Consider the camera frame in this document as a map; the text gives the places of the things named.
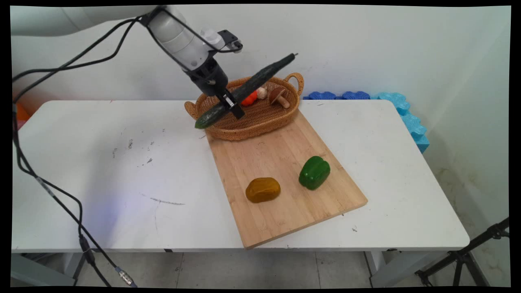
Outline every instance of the mushroom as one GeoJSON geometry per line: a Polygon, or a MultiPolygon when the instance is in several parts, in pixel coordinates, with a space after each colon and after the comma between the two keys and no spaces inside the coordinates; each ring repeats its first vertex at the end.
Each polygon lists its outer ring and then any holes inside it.
{"type": "Polygon", "coordinates": [[[268,91],[265,88],[258,88],[257,89],[257,98],[259,100],[264,100],[268,97],[268,91]]]}
{"type": "Polygon", "coordinates": [[[279,102],[284,109],[287,109],[290,107],[290,102],[288,102],[286,99],[282,97],[282,94],[286,92],[285,88],[276,88],[271,91],[269,94],[269,103],[273,105],[275,101],[279,102]]]}

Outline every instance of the table leg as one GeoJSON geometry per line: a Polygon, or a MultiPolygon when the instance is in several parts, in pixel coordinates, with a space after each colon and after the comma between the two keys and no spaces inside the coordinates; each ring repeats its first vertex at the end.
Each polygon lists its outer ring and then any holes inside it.
{"type": "Polygon", "coordinates": [[[76,280],[18,254],[11,254],[11,277],[35,286],[74,286],[76,280]]]}
{"type": "Polygon", "coordinates": [[[391,287],[444,254],[445,251],[404,251],[376,274],[371,272],[371,283],[374,288],[391,287]]]}

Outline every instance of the blue foam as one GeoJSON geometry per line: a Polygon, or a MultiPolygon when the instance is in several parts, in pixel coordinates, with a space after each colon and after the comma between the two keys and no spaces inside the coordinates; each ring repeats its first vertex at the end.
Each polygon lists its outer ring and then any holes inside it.
{"type": "Polygon", "coordinates": [[[414,116],[409,111],[401,117],[414,141],[418,141],[424,136],[427,128],[420,124],[420,118],[414,116]]]}
{"type": "Polygon", "coordinates": [[[336,96],[332,92],[312,92],[309,96],[305,96],[304,100],[334,100],[336,96]]]}
{"type": "Polygon", "coordinates": [[[379,93],[371,99],[391,101],[398,113],[402,116],[407,114],[409,108],[411,108],[411,105],[405,101],[405,96],[399,93],[379,93]]]}
{"type": "Polygon", "coordinates": [[[369,94],[365,92],[345,92],[342,96],[337,96],[336,100],[369,100],[369,94]]]}
{"type": "Polygon", "coordinates": [[[416,145],[420,149],[420,152],[423,154],[423,152],[425,152],[425,150],[429,147],[430,142],[426,136],[422,136],[419,140],[416,141],[416,145]]]}

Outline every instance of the cable connector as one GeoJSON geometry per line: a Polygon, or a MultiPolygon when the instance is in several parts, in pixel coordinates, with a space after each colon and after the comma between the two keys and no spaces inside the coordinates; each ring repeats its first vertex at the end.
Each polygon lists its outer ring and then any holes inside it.
{"type": "Polygon", "coordinates": [[[93,265],[94,261],[95,261],[95,258],[94,258],[94,253],[92,253],[92,249],[91,249],[91,247],[89,245],[89,242],[83,236],[83,234],[80,234],[79,238],[80,238],[81,251],[83,251],[83,255],[85,256],[85,260],[87,261],[88,264],[93,265]]]}
{"type": "Polygon", "coordinates": [[[127,283],[127,285],[129,285],[130,287],[134,287],[134,288],[137,288],[138,286],[134,283],[134,280],[132,280],[132,277],[130,277],[129,274],[127,274],[127,272],[125,272],[124,270],[122,270],[120,267],[116,267],[116,272],[119,273],[119,276],[125,281],[125,283],[127,283]]]}

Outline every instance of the black cable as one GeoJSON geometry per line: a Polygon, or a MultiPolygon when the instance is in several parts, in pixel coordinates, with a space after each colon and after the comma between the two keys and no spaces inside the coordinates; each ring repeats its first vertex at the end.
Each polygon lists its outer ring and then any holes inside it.
{"type": "Polygon", "coordinates": [[[159,8],[159,10],[165,12],[166,14],[168,14],[171,18],[173,18],[175,21],[177,21],[178,23],[180,23],[182,26],[184,26],[187,30],[189,30],[191,33],[193,33],[196,37],[198,37],[201,41],[203,41],[203,43],[205,43],[206,45],[208,45],[210,48],[212,48],[213,51],[217,52],[217,53],[231,53],[231,52],[237,52],[237,51],[240,51],[241,48],[237,48],[237,49],[232,49],[232,50],[219,50],[217,48],[215,48],[212,44],[208,43],[208,41],[206,41],[202,36],[200,36],[198,33],[196,33],[194,30],[192,30],[192,28],[190,28],[188,25],[186,25],[184,22],[182,22],[181,20],[179,20],[179,18],[175,17],[172,13],[170,13],[170,11],[166,10],[165,8],[161,7],[159,8]]]}
{"type": "MultiPolygon", "coordinates": [[[[18,141],[18,130],[16,131],[15,133],[16,135],[16,139],[13,139],[14,143],[15,143],[15,147],[17,149],[17,161],[18,161],[18,167],[24,172],[24,173],[27,173],[29,175],[31,175],[32,177],[37,177],[37,175],[34,173],[34,171],[28,171],[26,170],[22,165],[21,165],[21,161],[20,161],[20,158],[23,159],[23,162],[25,163],[25,165],[27,166],[28,169],[32,170],[31,166],[29,165],[29,163],[27,162],[27,159],[25,158],[25,155],[23,154],[21,148],[20,148],[20,144],[19,144],[19,141],[18,141]]],[[[51,187],[55,188],[56,190],[62,192],[63,194],[75,199],[76,201],[79,201],[78,199],[76,199],[75,197],[73,197],[71,194],[67,193],[66,191],[58,188],[57,186],[55,186],[54,184],[50,183],[49,181],[45,180],[45,179],[42,179],[42,181],[44,181],[46,184],[50,185],[51,187]]],[[[83,226],[83,224],[76,218],[76,216],[74,216],[74,214],[62,203],[62,201],[57,198],[57,197],[53,197],[53,199],[61,206],[64,208],[64,210],[74,219],[74,221],[76,223],[78,223],[78,225],[83,229],[83,231],[85,232],[85,234],[87,234],[88,238],[92,241],[92,244],[94,244],[94,246],[96,246],[99,251],[101,252],[101,254],[107,259],[107,261],[114,267],[116,268],[116,264],[110,259],[110,257],[105,253],[105,251],[100,247],[100,245],[96,242],[96,240],[94,240],[94,238],[92,237],[92,235],[89,233],[89,231],[87,231],[87,229],[85,228],[85,226],[83,226]]]]}
{"type": "Polygon", "coordinates": [[[105,277],[101,274],[100,270],[97,268],[96,264],[92,263],[92,268],[96,271],[96,274],[98,274],[98,276],[100,277],[100,279],[103,281],[103,283],[105,283],[105,286],[107,287],[112,287],[107,279],[105,279],[105,277]]]}
{"type": "MultiPolygon", "coordinates": [[[[50,72],[49,74],[47,74],[46,76],[44,76],[43,78],[40,78],[39,80],[37,80],[36,82],[34,82],[33,84],[29,85],[28,87],[26,87],[25,89],[23,89],[14,99],[13,99],[13,142],[15,144],[15,148],[16,148],[16,153],[17,153],[17,163],[18,163],[18,167],[24,172],[24,173],[27,173],[29,175],[31,175],[32,177],[34,177],[36,180],[39,181],[39,183],[42,185],[42,187],[52,196],[52,198],[74,219],[74,221],[76,221],[76,223],[78,223],[78,234],[79,234],[79,237],[80,237],[80,243],[81,243],[81,239],[83,238],[83,236],[81,235],[81,229],[83,229],[83,231],[85,232],[85,234],[87,234],[87,236],[89,237],[89,239],[92,241],[92,243],[99,249],[99,251],[102,253],[102,255],[107,259],[107,261],[117,270],[117,269],[120,269],[118,266],[116,266],[116,264],[110,259],[110,257],[105,253],[105,251],[99,246],[99,244],[94,240],[94,238],[92,237],[92,235],[87,231],[87,229],[83,226],[82,224],[82,218],[83,218],[83,206],[81,204],[81,202],[74,196],[72,196],[71,194],[67,193],[66,191],[60,189],[59,187],[55,186],[54,184],[50,183],[49,181],[45,180],[45,179],[42,179],[40,178],[35,172],[34,170],[32,169],[31,165],[29,164],[29,162],[27,161],[24,153],[22,152],[22,149],[20,147],[20,141],[19,141],[19,136],[18,136],[18,122],[17,122],[17,119],[16,119],[16,102],[25,94],[27,93],[29,90],[31,90],[32,88],[36,87],[38,84],[40,84],[41,82],[43,82],[44,80],[48,79],[49,77],[51,77],[52,75],[56,74],[57,72],[59,71],[62,71],[62,70],[68,70],[68,69],[73,69],[73,68],[79,68],[79,67],[83,67],[83,66],[88,66],[88,65],[92,65],[92,64],[96,64],[96,63],[101,63],[101,62],[104,62],[104,61],[107,61],[107,60],[110,60],[112,59],[114,56],[116,56],[116,54],[119,52],[119,49],[121,48],[121,45],[123,44],[123,41],[125,39],[125,37],[127,36],[130,28],[134,25],[134,23],[136,23],[136,21],[138,21],[139,19],[141,18],[141,16],[139,17],[136,17],[134,19],[129,19],[129,20],[125,20],[125,21],[122,21],[120,22],[119,24],[117,24],[114,28],[112,28],[107,34],[105,34],[103,37],[101,37],[100,39],[98,39],[95,43],[93,43],[91,46],[89,46],[86,50],[84,50],[82,53],[80,53],[79,55],[77,55],[76,57],[74,57],[73,59],[71,59],[70,61],[68,61],[67,63],[63,64],[62,66],[58,67],[58,68],[54,68],[52,70],[52,72],[50,72]],[[98,45],[102,40],[104,40],[105,38],[107,38],[112,32],[114,32],[117,28],[119,28],[120,26],[124,25],[125,23],[131,23],[125,33],[123,34],[115,52],[108,56],[108,57],[105,57],[103,59],[99,59],[99,60],[96,60],[96,61],[92,61],[92,62],[87,62],[87,63],[83,63],[83,64],[79,64],[79,65],[75,65],[75,66],[70,66],[68,67],[68,65],[72,64],[73,62],[75,62],[76,60],[78,60],[80,57],[82,57],[83,55],[85,55],[88,51],[90,51],[93,47],[95,47],[96,45],[98,45]],[[26,168],[25,169],[23,166],[22,166],[22,163],[21,161],[23,161],[23,163],[25,164],[26,168]],[[80,219],[77,219],[76,216],[62,203],[62,201],[56,197],[51,191],[50,189],[47,187],[47,185],[55,188],[56,190],[62,192],[63,194],[65,194],[66,196],[72,198],[73,200],[75,200],[77,203],[78,203],[78,206],[80,208],[80,219]]],[[[25,72],[22,72],[21,74],[18,74],[16,75],[14,78],[13,78],[13,82],[18,80],[19,78],[27,75],[27,74],[30,74],[30,73],[34,73],[34,72],[47,72],[47,71],[42,71],[42,70],[49,70],[49,69],[34,69],[34,70],[28,70],[28,71],[25,71],[25,72]]],[[[94,261],[91,262],[91,265],[93,266],[93,268],[95,269],[96,273],[98,274],[98,276],[102,279],[102,281],[105,283],[105,285],[107,287],[110,287],[110,284],[107,282],[107,280],[105,279],[105,277],[103,277],[103,275],[101,274],[101,272],[97,269],[94,261]]]]}
{"type": "Polygon", "coordinates": [[[93,65],[93,64],[97,64],[97,63],[101,63],[101,62],[105,62],[107,60],[110,60],[112,58],[114,58],[114,56],[116,56],[116,54],[118,54],[119,52],[119,49],[121,48],[121,45],[123,44],[123,41],[125,40],[125,37],[127,36],[130,28],[132,28],[132,26],[134,25],[134,23],[136,21],[139,20],[139,18],[141,18],[141,16],[138,16],[134,19],[127,19],[127,20],[124,20],[120,23],[118,23],[117,25],[115,25],[111,30],[109,30],[104,36],[102,36],[101,38],[99,38],[96,42],[94,42],[92,45],[90,45],[87,49],[85,49],[83,52],[81,52],[79,55],[77,55],[76,57],[74,57],[73,59],[71,59],[70,61],[66,62],[65,64],[61,65],[60,67],[58,68],[49,68],[49,69],[31,69],[31,70],[26,70],[22,73],[19,73],[17,74],[15,77],[13,77],[13,82],[17,81],[18,79],[20,79],[21,77],[25,76],[25,75],[28,75],[28,74],[32,74],[32,73],[36,73],[36,72],[50,72],[49,74],[45,75],[44,77],[40,78],[39,80],[37,80],[36,82],[34,82],[33,84],[31,84],[30,86],[26,87],[25,89],[23,89],[22,91],[20,91],[18,93],[18,95],[16,95],[16,97],[13,99],[14,103],[18,102],[18,100],[22,97],[22,95],[24,95],[25,93],[27,93],[28,91],[30,91],[32,88],[36,87],[38,84],[40,84],[41,82],[43,82],[44,80],[48,79],[49,77],[53,76],[54,74],[56,74],[57,72],[59,71],[62,71],[62,70],[69,70],[69,69],[75,69],[75,68],[79,68],[79,67],[84,67],[84,66],[88,66],[88,65],[93,65]],[[85,55],[87,52],[89,52],[92,48],[96,47],[99,43],[101,43],[104,39],[106,39],[109,35],[111,35],[115,30],[117,30],[119,27],[121,27],[122,25],[124,25],[125,23],[129,23],[130,22],[130,25],[127,27],[127,29],[125,30],[125,33],[123,34],[123,36],[121,37],[121,40],[119,41],[119,44],[116,48],[116,50],[114,51],[114,53],[112,53],[112,55],[108,56],[108,57],[105,57],[105,58],[102,58],[102,59],[99,59],[99,60],[95,60],[95,61],[91,61],[91,62],[86,62],[86,63],[83,63],[83,64],[78,64],[78,65],[74,65],[74,66],[69,66],[70,64],[72,64],[73,62],[75,62],[76,60],[78,60],[79,58],[81,58],[83,55],[85,55]]]}

